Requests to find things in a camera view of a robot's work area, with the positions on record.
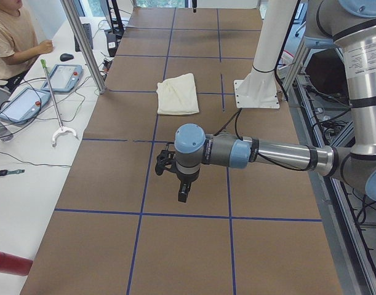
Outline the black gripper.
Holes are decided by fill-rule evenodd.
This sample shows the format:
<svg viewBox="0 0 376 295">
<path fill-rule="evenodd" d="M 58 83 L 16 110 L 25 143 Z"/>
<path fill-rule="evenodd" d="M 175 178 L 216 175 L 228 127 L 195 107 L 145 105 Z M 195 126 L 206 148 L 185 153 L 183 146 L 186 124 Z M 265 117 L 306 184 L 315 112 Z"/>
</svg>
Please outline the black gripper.
<svg viewBox="0 0 376 295">
<path fill-rule="evenodd" d="M 180 187 L 178 190 L 179 202 L 187 202 L 191 190 L 191 183 L 198 179 L 199 172 L 199 170 L 192 174 L 182 173 L 180 171 L 177 172 L 177 178 L 180 180 Z"/>
</svg>

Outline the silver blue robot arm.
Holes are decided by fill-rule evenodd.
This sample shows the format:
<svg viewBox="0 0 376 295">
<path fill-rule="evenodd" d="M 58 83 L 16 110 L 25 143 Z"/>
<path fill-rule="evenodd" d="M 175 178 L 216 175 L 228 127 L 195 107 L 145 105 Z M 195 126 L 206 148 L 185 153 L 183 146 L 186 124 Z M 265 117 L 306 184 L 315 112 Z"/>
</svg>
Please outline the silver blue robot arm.
<svg viewBox="0 0 376 295">
<path fill-rule="evenodd" d="M 201 165 L 245 168 L 250 162 L 294 171 L 315 171 L 337 179 L 376 201 L 376 1 L 311 1 L 306 36 L 342 50 L 354 127 L 352 147 L 313 146 L 299 120 L 297 137 L 286 143 L 243 137 L 219 130 L 206 134 L 195 124 L 175 134 L 172 169 L 185 202 Z"/>
</svg>

